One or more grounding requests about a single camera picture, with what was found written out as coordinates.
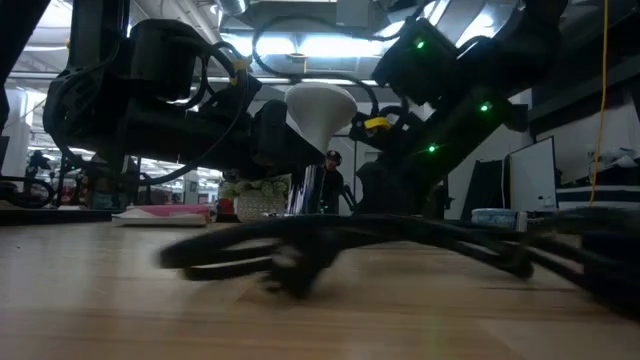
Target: wire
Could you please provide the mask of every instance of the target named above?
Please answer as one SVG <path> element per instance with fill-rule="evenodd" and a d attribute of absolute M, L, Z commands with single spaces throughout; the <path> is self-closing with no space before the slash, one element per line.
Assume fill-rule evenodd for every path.
<path fill-rule="evenodd" d="M 2 128 L 2 131 L 8 129 L 9 127 L 17 124 L 20 122 L 20 120 L 24 119 L 25 117 L 27 117 L 27 115 L 31 114 L 32 112 L 36 111 L 40 106 L 42 106 L 42 104 L 44 104 L 44 102 L 47 101 L 47 98 L 45 97 L 44 99 L 42 99 L 42 101 L 40 101 L 39 103 L 37 103 L 36 105 L 33 106 L 33 108 L 31 108 L 31 110 L 27 111 L 26 113 L 20 115 L 19 118 L 17 118 L 16 120 L 12 121 L 10 124 L 5 125 L 4 128 Z"/>
<path fill-rule="evenodd" d="M 598 130 L 598 145 L 596 146 L 596 165 L 593 171 L 593 181 L 591 184 L 591 197 L 589 206 L 593 206 L 596 198 L 596 182 L 598 180 L 598 163 L 600 162 L 600 150 L 602 147 L 602 134 L 604 133 L 604 115 L 607 105 L 607 53 L 609 38 L 609 0 L 604 0 L 604 30 L 602 32 L 602 101 L 600 102 L 600 128 Z"/>
<path fill-rule="evenodd" d="M 462 54 L 462 53 L 464 53 L 465 51 L 469 50 L 469 48 L 470 48 L 472 45 L 475 45 L 475 44 L 479 43 L 480 41 L 484 41 L 484 40 L 491 40 L 491 38 L 486 37 L 486 36 L 484 36 L 484 35 L 477 35 L 477 36 L 474 36 L 474 37 L 472 37 L 471 39 L 469 39 L 469 40 L 465 41 L 465 42 L 464 42 L 464 44 L 462 44 L 462 45 L 458 48 L 458 53 L 459 53 L 459 54 Z"/>
<path fill-rule="evenodd" d="M 10 181 L 10 182 L 22 182 L 26 186 L 27 184 L 38 184 L 47 190 L 47 197 L 39 202 L 31 202 L 28 201 L 30 199 L 21 199 L 19 196 L 9 197 L 2 200 L 7 200 L 10 204 L 15 206 L 25 208 L 25 209 L 40 209 L 47 204 L 49 204 L 53 200 L 53 196 L 55 195 L 55 190 L 51 185 L 46 182 L 38 179 L 30 179 L 26 177 L 18 177 L 18 176 L 2 176 L 0 175 L 0 181 Z"/>
<path fill-rule="evenodd" d="M 264 25 L 262 25 L 260 28 L 258 28 L 254 34 L 253 34 L 253 40 L 252 40 L 252 56 L 253 59 L 255 60 L 255 62 L 258 64 L 258 66 L 260 66 L 260 68 L 262 68 L 262 70 L 268 72 L 269 74 L 272 74 L 274 76 L 277 77 L 284 77 L 284 78 L 289 78 L 292 80 L 298 80 L 298 79 L 317 79 L 317 78 L 334 78 L 334 79 L 340 79 L 340 80 L 347 80 L 347 81 L 351 81 L 352 83 L 358 85 L 359 87 L 361 87 L 366 93 L 367 96 L 369 97 L 369 99 L 371 100 L 371 113 L 369 114 L 370 117 L 376 117 L 378 116 L 378 111 L 379 111 L 379 103 L 378 103 L 378 99 L 376 97 L 376 94 L 373 92 L 373 89 L 365 84 L 363 81 L 361 81 L 360 79 L 357 79 L 355 77 L 349 76 L 349 75 L 345 75 L 343 73 L 338 73 L 338 72 L 322 72 L 322 73 L 304 73 L 304 74 L 296 74 L 296 73 L 287 73 L 287 72 L 282 72 L 282 71 L 277 71 L 273 68 L 271 68 L 270 66 L 268 66 L 264 61 L 262 61 L 260 54 L 258 54 L 258 41 L 260 40 L 260 38 L 262 37 L 262 35 L 271 27 L 283 23 L 283 22 L 288 22 L 291 20 L 306 20 L 306 21 L 310 21 L 310 22 L 315 22 L 321 25 L 324 25 L 332 30 L 334 30 L 336 33 L 340 33 L 343 35 L 347 35 L 347 36 L 351 36 L 351 37 L 355 37 L 355 38 L 360 38 L 360 39 L 365 39 L 365 40 L 369 40 L 369 41 L 388 41 L 388 40 L 392 40 L 395 39 L 397 37 L 399 37 L 400 35 L 402 35 L 402 33 L 406 30 L 406 28 L 408 26 L 410 26 L 410 24 L 412 22 L 415 22 L 415 20 L 424 12 L 424 8 L 427 6 L 427 4 L 429 4 L 430 2 L 432 2 L 433 0 L 426 0 L 423 1 L 422 5 L 418 6 L 416 8 L 416 10 L 409 16 L 407 17 L 405 23 L 402 25 L 402 27 L 400 28 L 400 30 L 398 30 L 395 34 L 391 35 L 391 36 L 355 36 L 353 33 L 345 31 L 340 29 L 338 26 L 336 26 L 335 24 L 332 24 L 324 19 L 315 17 L 315 16 L 311 16 L 311 15 L 306 15 L 306 14 L 291 14 L 291 15 L 284 15 L 284 16 L 277 16 L 273 19 L 271 19 L 270 21 L 267 21 L 267 23 L 265 23 Z"/>
<path fill-rule="evenodd" d="M 200 58 L 200 85 L 198 86 L 198 91 L 186 103 L 173 104 L 174 106 L 179 107 L 181 109 L 191 109 L 192 107 L 200 104 L 202 99 L 204 99 L 204 95 L 207 93 L 207 91 L 210 92 L 211 90 L 213 90 L 213 89 L 209 90 L 211 85 L 207 87 L 207 85 L 209 84 L 209 80 L 207 79 L 208 68 L 209 68 L 209 58 L 207 57 Z"/>
<path fill-rule="evenodd" d="M 218 41 L 217 43 L 211 45 L 211 49 L 214 51 L 217 51 L 220 49 L 228 49 L 228 50 L 231 50 L 231 52 L 233 53 L 233 55 L 235 55 L 236 58 L 238 59 L 244 58 L 244 56 L 240 53 L 240 51 L 238 51 L 233 45 L 231 45 L 226 41 Z"/>
<path fill-rule="evenodd" d="M 635 291 L 634 289 L 640 290 L 640 269 L 636 266 L 547 237 L 536 237 L 535 234 L 548 234 L 550 229 L 559 226 L 566 228 L 568 225 L 569 228 L 583 232 L 597 228 L 618 233 L 621 230 L 632 231 L 637 237 L 640 231 L 637 216 L 638 212 L 606 208 L 563 211 L 543 220 L 543 226 L 527 234 L 463 222 L 437 223 L 410 216 L 300 216 L 260 224 L 245 224 L 196 236 L 163 249 L 160 252 L 160 265 L 165 268 L 183 265 L 184 276 L 193 281 L 223 280 L 254 272 L 269 272 L 267 278 L 272 280 L 271 286 L 297 296 L 300 295 L 296 293 L 300 286 L 309 286 L 321 270 L 316 267 L 317 271 L 309 272 L 314 270 L 313 266 L 309 268 L 309 264 L 324 264 L 323 267 L 328 267 L 342 250 L 410 240 L 454 251 L 521 279 L 528 279 L 533 275 L 532 264 L 535 263 L 587 291 L 595 292 L 596 289 L 585 274 L 576 272 L 547 256 L 554 255 L 587 266 L 607 279 L 616 281 L 620 286 Z M 306 236 L 308 233 L 318 236 Z M 246 240 L 274 237 L 281 240 L 280 245 L 220 250 Z M 298 259 L 293 258 L 293 265 L 283 269 L 276 264 L 275 256 L 282 255 L 281 250 L 284 247 L 292 246 L 298 254 Z M 263 259 L 245 258 L 245 255 L 252 254 Z M 271 260 L 264 259 L 269 255 L 273 256 Z M 253 261 L 233 265 L 214 264 L 221 265 L 214 268 L 193 268 L 207 262 L 228 260 Z M 292 278 L 296 279 L 295 283 L 286 282 Z"/>
<path fill-rule="evenodd" d="M 62 84 L 62 86 L 60 87 L 60 89 L 58 90 L 58 92 L 55 94 L 55 98 L 53 99 L 53 101 L 51 103 L 53 104 L 59 104 L 60 103 L 60 97 L 64 94 L 66 94 L 67 90 L 69 87 L 73 86 L 76 82 L 80 81 L 81 79 L 83 79 L 84 75 L 96 71 L 106 65 L 108 65 L 109 63 L 111 63 L 113 61 L 113 59 L 115 59 L 115 55 L 117 54 L 118 48 L 119 47 L 119 43 L 118 46 L 114 49 L 112 56 L 110 56 L 107 60 L 105 60 L 103 63 L 97 64 L 93 67 L 90 68 L 86 68 L 84 70 L 81 70 L 80 72 L 76 73 L 75 75 L 73 75 L 69 80 L 67 80 L 66 82 L 64 82 Z M 207 49 L 208 53 L 215 57 L 217 59 L 217 53 L 219 53 L 218 51 L 211 51 L 211 49 Z M 227 62 L 230 64 L 231 62 L 229 61 L 228 58 L 226 58 L 224 55 L 222 55 L 222 57 L 224 57 Z M 127 184 L 137 184 L 139 186 L 146 186 L 146 185 L 159 185 L 171 180 L 174 180 L 182 175 L 187 174 L 188 172 L 192 171 L 193 169 L 196 169 L 198 167 L 198 164 L 200 164 L 204 159 L 206 159 L 212 152 L 213 150 L 216 148 L 216 146 L 221 143 L 224 139 L 226 139 L 227 135 L 229 135 L 229 133 L 234 129 L 235 125 L 237 124 L 238 120 L 242 117 L 242 114 L 245 111 L 245 107 L 246 107 L 246 102 L 247 102 L 247 95 L 249 93 L 249 82 L 247 79 L 247 72 L 245 71 L 241 71 L 236 73 L 235 71 L 233 71 L 233 73 L 229 74 L 230 76 L 236 76 L 238 77 L 238 85 L 237 86 L 244 86 L 242 88 L 242 95 L 240 97 L 240 102 L 239 102 L 239 106 L 238 106 L 238 110 L 233 118 L 233 120 L 231 121 L 231 123 L 229 124 L 229 127 L 227 128 L 227 130 L 222 134 L 222 136 L 220 136 L 203 154 L 201 154 L 200 156 L 198 156 L 195 160 L 187 163 L 186 165 L 184 165 L 182 168 L 177 169 L 167 175 L 164 176 L 160 176 L 157 178 L 150 178 L 150 179 L 138 179 L 138 178 L 134 178 L 134 177 L 129 177 L 129 176 L 124 176 L 122 174 L 118 174 L 118 173 L 114 173 L 112 171 L 105 171 L 104 169 L 101 169 L 100 167 L 95 166 L 94 164 L 91 164 L 90 162 L 84 161 L 84 159 L 82 159 L 81 157 L 78 157 L 76 154 L 74 154 L 68 146 L 66 146 L 66 142 L 64 141 L 64 134 L 62 134 L 61 131 L 59 131 L 59 129 L 54 128 L 53 131 L 51 132 L 51 138 L 53 139 L 54 143 L 56 144 L 56 146 L 60 149 L 60 151 L 62 152 L 62 154 L 64 156 L 67 157 L 67 159 L 69 159 L 71 162 L 74 163 L 74 165 L 76 165 L 77 167 L 83 168 L 85 170 L 87 170 L 88 172 L 93 172 L 93 173 L 97 173 L 100 174 L 104 177 L 107 177 L 109 179 L 118 181 L 118 182 L 122 182 L 122 183 L 127 183 Z M 45 111 L 54 113 L 53 116 L 58 115 L 57 114 L 57 109 L 56 108 L 45 108 Z"/>

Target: wooden table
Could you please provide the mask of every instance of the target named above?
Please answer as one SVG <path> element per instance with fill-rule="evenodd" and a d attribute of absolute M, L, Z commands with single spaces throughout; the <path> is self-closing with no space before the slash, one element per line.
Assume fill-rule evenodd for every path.
<path fill-rule="evenodd" d="M 199 231 L 0 228 L 0 359 L 640 358 L 638 325 L 541 269 L 521 282 L 437 249 L 352 250 L 296 302 L 156 268 Z"/>

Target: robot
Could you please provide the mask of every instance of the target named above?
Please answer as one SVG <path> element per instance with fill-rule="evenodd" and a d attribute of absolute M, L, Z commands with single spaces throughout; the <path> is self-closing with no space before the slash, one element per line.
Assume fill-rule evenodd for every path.
<path fill-rule="evenodd" d="M 0 21 L 0 27 L 9 26 L 13 34 L 12 41 L 0 43 L 6 58 L 13 61 L 10 65 L 47 3 L 1 3 L 13 6 L 12 11 L 0 9 L 0 20 L 3 15 L 9 16 L 8 21 Z M 407 2 L 386 3 L 400 6 Z M 183 276 L 193 281 L 263 272 L 267 291 L 302 298 L 309 295 L 315 280 L 340 252 L 405 239 L 471 257 L 521 279 L 533 274 L 532 264 L 536 263 L 615 306 L 634 308 L 635 301 L 637 311 L 634 299 L 640 293 L 640 270 L 629 261 L 619 260 L 619 256 L 608 258 L 594 251 L 567 247 L 535 232 L 514 233 L 411 216 L 420 212 L 428 190 L 498 126 L 526 130 L 526 112 L 508 98 L 531 87 L 553 65 L 562 42 L 558 26 L 567 0 L 522 3 L 524 6 L 514 10 L 493 38 L 473 38 L 460 48 L 428 21 L 417 19 L 425 3 L 406 19 L 398 34 L 369 37 L 398 38 L 372 73 L 379 86 L 390 87 L 403 99 L 397 106 L 379 109 L 370 87 L 344 74 L 332 74 L 355 82 L 370 95 L 371 113 L 353 116 L 349 136 L 382 151 L 376 161 L 357 172 L 363 198 L 353 204 L 353 216 L 289 216 L 201 234 L 162 249 L 157 259 L 159 266 L 181 269 Z M 305 181 L 316 178 L 309 167 L 321 164 L 324 152 L 286 124 L 286 103 L 269 101 L 255 117 L 246 113 L 262 86 L 247 71 L 250 60 L 230 44 L 208 44 L 194 29 L 171 20 L 142 21 L 127 38 L 128 9 L 127 0 L 74 1 L 68 67 L 51 83 L 44 111 L 45 130 L 64 155 L 89 174 L 97 172 L 143 186 L 169 181 L 199 165 L 232 170 L 248 179 L 292 173 L 299 178 L 299 183 L 292 186 L 298 194 L 317 199 L 318 188 L 305 188 Z M 15 20 L 11 19 L 20 19 L 20 25 L 14 26 Z M 255 46 L 270 26 L 291 19 L 323 22 L 304 14 L 274 18 L 254 33 L 253 61 L 267 72 L 290 77 L 295 83 L 319 75 L 271 69 L 260 60 Z M 218 92 L 204 76 L 211 57 L 230 78 L 229 86 Z M 199 90 L 186 104 L 177 104 L 176 100 L 190 94 L 197 58 L 203 75 Z M 0 64 L 0 80 L 8 72 L 7 66 Z M 207 93 L 208 100 L 194 111 L 193 106 L 201 103 Z M 435 111 L 422 121 L 408 111 L 407 100 L 418 105 L 428 103 Z M 0 101 L 0 105 L 4 111 L 6 101 Z M 398 116 L 395 123 L 387 120 L 390 114 Z M 69 146 L 104 151 L 110 171 L 82 161 Z M 186 165 L 167 176 L 132 180 L 119 174 L 125 154 L 165 160 L 175 160 L 180 154 Z M 319 201 L 303 205 L 300 208 L 307 209 L 306 213 L 319 210 Z M 638 223 L 635 213 L 580 209 L 560 213 L 539 226 L 542 230 L 560 226 L 571 231 L 610 230 L 614 226 L 619 233 L 637 240 Z M 229 249 L 254 238 L 277 240 L 269 245 Z M 591 269 L 589 272 L 598 274 L 597 280 L 540 252 L 529 251 L 530 247 L 582 263 Z M 211 264 L 218 266 L 200 267 Z M 602 290 L 605 283 L 618 289 L 616 295 Z"/>

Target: person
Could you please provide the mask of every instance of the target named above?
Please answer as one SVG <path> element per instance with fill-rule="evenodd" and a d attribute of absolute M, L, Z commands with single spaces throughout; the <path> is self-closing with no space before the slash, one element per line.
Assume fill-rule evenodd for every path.
<path fill-rule="evenodd" d="M 320 198 L 320 209 L 324 214 L 338 214 L 338 204 L 344 179 L 338 171 L 338 166 L 342 163 L 342 156 L 335 150 L 329 150 L 325 157 L 324 182 L 322 184 L 322 196 Z"/>
<path fill-rule="evenodd" d="M 104 155 L 96 153 L 91 162 L 103 171 L 109 171 Z M 136 178 L 138 173 L 137 166 L 133 159 L 129 158 L 127 162 L 127 171 L 125 175 Z M 129 199 L 130 194 L 134 193 L 137 185 L 121 184 L 102 176 L 94 176 L 90 173 L 86 174 L 82 180 L 82 185 L 87 189 L 85 204 L 90 209 L 99 210 L 117 210 L 125 209 L 133 199 Z"/>
<path fill-rule="evenodd" d="M 24 177 L 27 179 L 35 179 L 40 169 L 51 170 L 49 165 L 49 159 L 42 155 L 42 151 L 36 150 L 29 158 L 29 164 L 24 171 Z M 31 195 L 33 191 L 33 184 L 29 182 L 24 183 L 24 193 Z"/>

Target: fluorescent light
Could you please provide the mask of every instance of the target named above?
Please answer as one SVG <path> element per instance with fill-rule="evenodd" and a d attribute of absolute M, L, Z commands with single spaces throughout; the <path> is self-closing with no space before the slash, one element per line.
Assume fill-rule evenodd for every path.
<path fill-rule="evenodd" d="M 421 17 L 430 17 L 429 22 L 431 22 L 432 25 L 436 24 L 431 20 L 431 18 L 433 18 L 432 14 L 434 13 L 436 3 L 438 3 L 438 2 L 437 1 L 432 1 L 427 6 L 425 6 L 424 11 L 423 11 L 422 16 L 421 16 Z M 404 25 L 404 20 L 396 21 L 393 24 L 387 26 L 386 28 L 378 31 L 378 33 L 376 35 L 382 36 L 382 37 L 387 37 L 387 36 L 394 35 L 398 31 L 400 31 L 400 29 L 402 28 L 403 25 Z M 396 40 L 397 40 L 397 38 L 385 41 L 384 42 L 385 48 L 389 48 L 391 45 L 393 45 L 396 42 Z"/>
<path fill-rule="evenodd" d="M 492 27 L 493 26 L 493 18 L 487 14 L 480 14 L 474 20 L 474 22 L 478 23 L 478 26 L 481 27 Z"/>
<path fill-rule="evenodd" d="M 456 42 L 456 47 L 462 46 L 467 40 L 476 36 L 493 37 L 497 32 L 497 27 L 493 27 L 493 18 L 486 14 L 478 15 L 462 33 Z"/>
<path fill-rule="evenodd" d="M 64 1 L 53 0 L 38 22 L 38 27 L 70 28 L 73 7 Z"/>
<path fill-rule="evenodd" d="M 373 80 L 361 80 L 363 83 L 369 86 L 378 86 L 378 84 Z M 333 85 L 353 85 L 357 86 L 353 82 L 349 80 L 341 80 L 341 79 L 302 79 L 302 82 L 319 82 L 323 84 L 333 84 Z"/>
<path fill-rule="evenodd" d="M 60 51 L 67 50 L 66 46 L 32 46 L 27 45 L 24 47 L 24 51 L 38 52 L 38 51 Z"/>
<path fill-rule="evenodd" d="M 375 56 L 382 54 L 383 46 L 378 41 L 343 35 L 310 35 L 300 46 L 300 52 L 315 57 Z"/>
<path fill-rule="evenodd" d="M 253 49 L 252 38 L 248 36 L 236 36 L 222 34 L 222 39 L 233 45 L 242 55 L 249 56 Z M 258 54 L 292 54 L 296 52 L 293 42 L 286 37 L 263 36 L 258 41 Z"/>
<path fill-rule="evenodd" d="M 444 15 L 444 11 L 447 10 L 447 7 L 449 6 L 449 1 L 451 0 L 438 1 L 438 4 L 436 5 L 435 9 L 433 9 L 433 12 L 429 17 L 429 22 L 431 23 L 431 25 L 438 25 L 440 19 L 442 18 L 442 15 Z"/>
<path fill-rule="evenodd" d="M 29 150 L 45 150 L 45 151 L 60 151 L 60 149 L 58 149 L 55 146 L 29 146 L 28 147 Z M 69 148 L 69 150 L 71 150 L 71 152 L 79 152 L 79 153 L 83 153 L 83 154 L 88 154 L 88 155 L 94 155 L 95 152 L 93 151 L 89 151 L 89 150 L 85 150 L 85 149 L 79 149 L 79 148 Z"/>

